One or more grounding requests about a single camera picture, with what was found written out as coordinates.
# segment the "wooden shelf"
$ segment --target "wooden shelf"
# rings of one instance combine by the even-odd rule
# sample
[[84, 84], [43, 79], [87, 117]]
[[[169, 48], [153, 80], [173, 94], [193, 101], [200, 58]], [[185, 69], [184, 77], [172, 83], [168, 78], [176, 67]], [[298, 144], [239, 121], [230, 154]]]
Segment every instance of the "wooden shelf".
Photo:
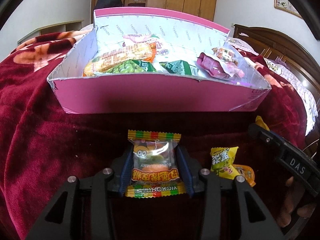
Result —
[[133, 7], [145, 7], [146, 3], [145, 2], [132, 2], [128, 3], [128, 6], [133, 6]]

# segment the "white wall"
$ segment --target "white wall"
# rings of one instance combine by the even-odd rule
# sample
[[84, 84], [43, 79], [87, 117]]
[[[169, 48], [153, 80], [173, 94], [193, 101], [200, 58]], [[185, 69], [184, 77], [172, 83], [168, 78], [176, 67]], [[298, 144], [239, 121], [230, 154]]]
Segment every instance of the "white wall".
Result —
[[17, 41], [52, 24], [84, 20], [90, 23], [91, 0], [23, 0], [0, 30], [0, 62], [17, 47]]
[[320, 64], [320, 42], [303, 19], [274, 8], [274, 0], [217, 0], [214, 22], [231, 30], [231, 24], [281, 31], [299, 42]]

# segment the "hand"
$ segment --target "hand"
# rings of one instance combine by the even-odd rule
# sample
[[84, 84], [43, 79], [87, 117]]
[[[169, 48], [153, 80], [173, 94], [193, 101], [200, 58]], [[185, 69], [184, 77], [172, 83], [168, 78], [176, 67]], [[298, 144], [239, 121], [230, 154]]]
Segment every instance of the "hand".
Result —
[[[293, 212], [297, 203], [297, 196], [302, 196], [303, 192], [300, 188], [294, 187], [293, 177], [287, 180], [285, 184], [289, 189], [284, 199], [284, 204], [281, 208], [280, 214], [276, 220], [280, 227], [286, 227], [291, 222], [291, 213]], [[310, 218], [316, 208], [316, 203], [307, 204], [297, 210], [297, 214], [303, 218]]]

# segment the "green snack package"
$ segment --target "green snack package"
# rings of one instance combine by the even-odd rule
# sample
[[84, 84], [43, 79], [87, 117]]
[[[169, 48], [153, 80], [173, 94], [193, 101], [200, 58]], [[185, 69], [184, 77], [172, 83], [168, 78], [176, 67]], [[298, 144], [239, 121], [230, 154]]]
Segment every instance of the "green snack package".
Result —
[[161, 62], [160, 65], [171, 74], [198, 76], [198, 69], [183, 60]]
[[142, 60], [126, 60], [121, 64], [107, 70], [108, 74], [126, 74], [126, 73], [141, 73], [141, 72], [157, 72], [151, 63]]

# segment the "snack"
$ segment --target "snack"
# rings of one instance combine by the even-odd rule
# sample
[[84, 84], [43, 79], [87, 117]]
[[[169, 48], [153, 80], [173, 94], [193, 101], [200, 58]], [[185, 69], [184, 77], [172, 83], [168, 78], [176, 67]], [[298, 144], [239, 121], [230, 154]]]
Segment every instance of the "snack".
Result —
[[157, 34], [129, 34], [123, 35], [124, 46], [133, 45], [135, 43], [156, 44], [156, 57], [158, 61], [167, 61], [169, 59], [169, 44]]
[[171, 74], [198, 76], [198, 69], [183, 60], [160, 62], [160, 65]]
[[173, 149], [180, 134], [128, 131], [133, 143], [133, 169], [128, 197], [158, 197], [185, 193]]
[[240, 175], [244, 176], [247, 182], [251, 187], [256, 185], [254, 182], [254, 171], [251, 167], [246, 165], [239, 165], [239, 164], [233, 164], [233, 166], [236, 168], [236, 170], [240, 173]]
[[262, 120], [262, 117], [260, 115], [257, 115], [256, 117], [256, 124], [258, 126], [261, 126], [262, 128], [266, 129], [267, 131], [270, 131], [269, 127], [267, 124]]
[[202, 52], [198, 57], [197, 64], [203, 67], [214, 78], [240, 81], [244, 77], [244, 72], [235, 63], [227, 60], [224, 61], [215, 55], [207, 56]]
[[121, 49], [115, 49], [92, 59], [84, 68], [84, 76], [94, 76], [95, 73], [105, 73], [110, 68], [129, 59], [152, 62], [155, 56], [155, 43], [139, 43]]
[[226, 48], [214, 48], [212, 49], [212, 51], [217, 56], [217, 58], [224, 61], [230, 61], [235, 65], [238, 65], [238, 61], [236, 59], [233, 59], [235, 53], [232, 50]]
[[211, 171], [214, 171], [219, 177], [225, 179], [234, 179], [240, 175], [236, 168], [232, 166], [238, 148], [212, 148], [210, 152], [212, 157]]
[[124, 73], [141, 73], [141, 72], [157, 72], [150, 62], [142, 60], [126, 60], [121, 64], [110, 68], [106, 73], [109, 74], [124, 74]]

